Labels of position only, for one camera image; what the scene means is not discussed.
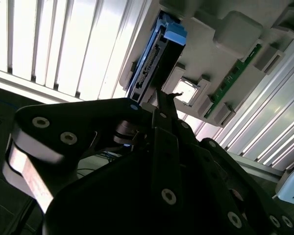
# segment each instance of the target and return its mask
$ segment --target silver metal panel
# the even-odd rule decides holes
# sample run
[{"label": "silver metal panel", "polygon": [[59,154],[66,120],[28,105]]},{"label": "silver metal panel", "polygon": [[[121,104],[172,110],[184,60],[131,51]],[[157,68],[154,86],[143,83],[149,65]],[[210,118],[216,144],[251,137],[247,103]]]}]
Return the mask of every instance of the silver metal panel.
[{"label": "silver metal panel", "polygon": [[270,97],[261,104],[254,113],[249,126],[243,127],[240,135],[230,143],[229,151],[244,154],[248,146],[259,141],[265,131],[285,112],[294,102],[294,67],[284,77],[281,86],[275,87]]}]

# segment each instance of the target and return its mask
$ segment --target metal screw head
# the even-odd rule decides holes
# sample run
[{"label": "metal screw head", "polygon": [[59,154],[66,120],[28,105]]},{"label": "metal screw head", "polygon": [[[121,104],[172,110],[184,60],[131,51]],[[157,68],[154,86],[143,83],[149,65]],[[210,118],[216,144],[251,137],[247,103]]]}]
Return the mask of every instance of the metal screw head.
[{"label": "metal screw head", "polygon": [[182,126],[186,129],[188,128],[188,125],[185,122],[182,122]]},{"label": "metal screw head", "polygon": [[290,228],[293,227],[293,223],[289,220],[289,218],[287,218],[286,216],[283,215],[282,219],[287,226],[289,226]]},{"label": "metal screw head", "polygon": [[47,128],[50,125],[49,120],[44,117],[35,117],[32,123],[37,128]]},{"label": "metal screw head", "polygon": [[72,144],[75,144],[77,142],[77,137],[76,135],[74,135],[73,133],[71,132],[63,132],[61,135],[60,135],[60,140],[63,142],[63,143],[66,143],[68,145],[72,145]]},{"label": "metal screw head", "polygon": [[163,189],[161,192],[163,200],[169,205],[174,205],[176,203],[176,196],[170,189]]},{"label": "metal screw head", "polygon": [[213,147],[213,148],[216,147],[216,144],[215,144],[214,142],[212,142],[212,141],[209,141],[209,144],[210,144],[210,146]]},{"label": "metal screw head", "polygon": [[134,104],[131,104],[131,109],[138,110],[138,107]]},{"label": "metal screw head", "polygon": [[274,226],[276,226],[277,228],[281,227],[280,222],[273,215],[270,215],[269,219],[271,220]]},{"label": "metal screw head", "polygon": [[235,214],[234,212],[230,211],[227,214],[227,217],[229,218],[230,222],[238,229],[240,229],[242,227],[242,222],[241,219],[237,216],[237,214]]}]

